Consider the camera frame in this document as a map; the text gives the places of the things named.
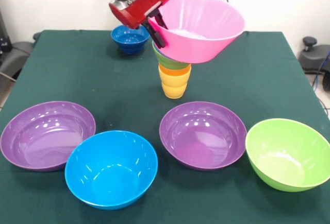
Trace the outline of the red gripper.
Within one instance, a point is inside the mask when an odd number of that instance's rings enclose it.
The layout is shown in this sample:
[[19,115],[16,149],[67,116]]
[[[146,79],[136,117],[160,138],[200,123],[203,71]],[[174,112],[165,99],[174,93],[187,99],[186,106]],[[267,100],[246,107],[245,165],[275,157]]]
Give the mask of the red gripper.
[[152,37],[158,48],[164,48],[166,43],[162,35],[157,32],[149,23],[149,17],[154,17],[157,24],[168,29],[159,7],[164,5],[168,0],[113,0],[109,7],[115,17],[129,28],[137,28],[143,25]]

